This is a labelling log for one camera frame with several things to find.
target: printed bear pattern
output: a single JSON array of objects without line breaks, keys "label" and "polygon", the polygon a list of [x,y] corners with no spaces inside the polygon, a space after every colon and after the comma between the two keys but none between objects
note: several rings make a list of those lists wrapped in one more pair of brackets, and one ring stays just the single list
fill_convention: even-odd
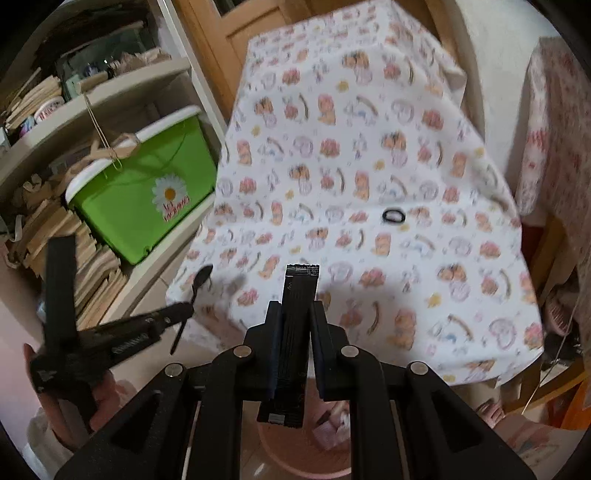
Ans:
[{"label": "printed bear pattern", "polygon": [[[422,360],[450,384],[532,363],[543,339],[521,225],[458,107],[463,79],[387,0],[253,38],[215,206],[167,293],[187,300],[214,265],[186,336],[239,343],[281,299],[285,266],[308,263],[329,322],[381,361]],[[405,224],[383,223],[386,207]]]}]

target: container lid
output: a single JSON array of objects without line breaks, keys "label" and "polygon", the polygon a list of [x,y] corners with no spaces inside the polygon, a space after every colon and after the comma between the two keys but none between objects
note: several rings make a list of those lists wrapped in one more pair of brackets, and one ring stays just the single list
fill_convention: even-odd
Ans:
[{"label": "container lid", "polygon": [[[155,137],[159,133],[162,133],[167,128],[186,120],[192,116],[195,116],[201,112],[201,109],[196,105],[189,105],[185,108],[181,108],[170,115],[162,117],[160,120],[155,121],[153,124],[144,127],[142,130],[136,133],[140,142],[146,142],[150,138]],[[129,139],[123,140],[118,147],[132,147],[134,142]],[[74,179],[68,185],[66,189],[66,203],[69,204],[72,198],[76,196],[76,194],[81,191],[85,185],[90,182],[93,178],[95,178],[99,173],[101,173],[104,169],[106,169],[109,165],[111,165],[110,158],[101,158],[99,160],[95,160],[92,164],[88,165],[84,170],[82,170],[78,175],[74,177]]]}]

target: black spoon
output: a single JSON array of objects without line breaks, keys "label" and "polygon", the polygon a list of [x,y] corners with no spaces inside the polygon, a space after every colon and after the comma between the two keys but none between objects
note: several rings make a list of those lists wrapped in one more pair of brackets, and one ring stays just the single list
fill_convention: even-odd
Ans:
[{"label": "black spoon", "polygon": [[[195,279],[193,280],[193,286],[192,286],[193,298],[191,298],[191,305],[193,305],[195,303],[195,299],[197,298],[197,292],[203,286],[203,284],[207,281],[207,279],[210,277],[210,275],[212,274],[212,270],[213,270],[213,265],[205,265],[205,267],[203,267],[201,270],[199,270],[197,272],[197,275],[195,275]],[[181,323],[181,326],[178,329],[177,336],[175,337],[173,345],[170,348],[170,355],[174,355],[175,351],[177,350],[178,343],[181,339],[181,336],[183,335],[183,330],[186,325],[187,325],[187,320],[185,319]]]}]

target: string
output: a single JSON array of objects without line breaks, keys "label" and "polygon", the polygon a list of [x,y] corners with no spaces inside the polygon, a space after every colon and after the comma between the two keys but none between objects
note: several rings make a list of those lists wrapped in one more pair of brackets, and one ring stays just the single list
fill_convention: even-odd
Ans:
[{"label": "string", "polygon": [[[576,310],[576,307],[573,308],[573,311],[570,313],[570,318],[569,318],[569,325],[568,327],[566,327],[566,331],[569,332],[571,325],[573,324],[573,316],[574,316],[574,311]],[[567,335],[562,337],[562,342],[560,342],[560,347],[558,348],[558,351],[556,352],[556,356],[554,357],[554,360],[552,360],[552,364],[550,366],[550,369],[546,372],[544,378],[542,378],[539,382],[538,385],[536,386],[536,388],[534,389],[534,392],[531,394],[530,399],[527,401],[527,403],[525,404],[525,407],[523,407],[523,410],[521,410],[521,414],[523,415],[525,413],[525,411],[527,410],[527,407],[530,406],[531,401],[533,400],[535,394],[537,393],[537,391],[540,389],[540,387],[542,386],[542,383],[544,383],[544,381],[546,380],[546,378],[548,378],[548,376],[552,373],[552,370],[554,369],[554,367],[558,364],[558,359],[560,357],[560,352],[562,351],[562,347],[564,346],[564,342],[566,341],[566,337]]]},{"label": "string", "polygon": [[103,133],[94,112],[92,111],[92,107],[90,106],[90,100],[88,99],[88,97],[86,96],[86,94],[84,94],[84,100],[86,102],[86,109],[88,110],[88,113],[90,115],[90,119],[92,120],[92,124],[95,126],[96,131],[99,134],[99,138],[100,141],[103,143],[104,147],[109,150],[109,152],[111,153],[111,161],[114,158],[117,161],[117,164],[115,162],[113,162],[113,166],[115,168],[115,170],[119,171],[123,168],[123,165],[121,164],[121,160],[119,159],[119,157],[117,156],[117,152],[115,151],[115,149],[113,149],[110,145],[109,145],[109,141],[107,140],[107,137],[105,136],[105,134]]}]

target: daisy sticker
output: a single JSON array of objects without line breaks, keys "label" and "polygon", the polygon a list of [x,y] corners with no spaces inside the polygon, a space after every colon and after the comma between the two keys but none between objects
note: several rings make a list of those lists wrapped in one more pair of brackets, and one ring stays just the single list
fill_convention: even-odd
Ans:
[{"label": "daisy sticker", "polygon": [[152,203],[162,213],[162,218],[166,222],[176,217],[191,202],[184,180],[174,174],[156,179],[152,193]]}]

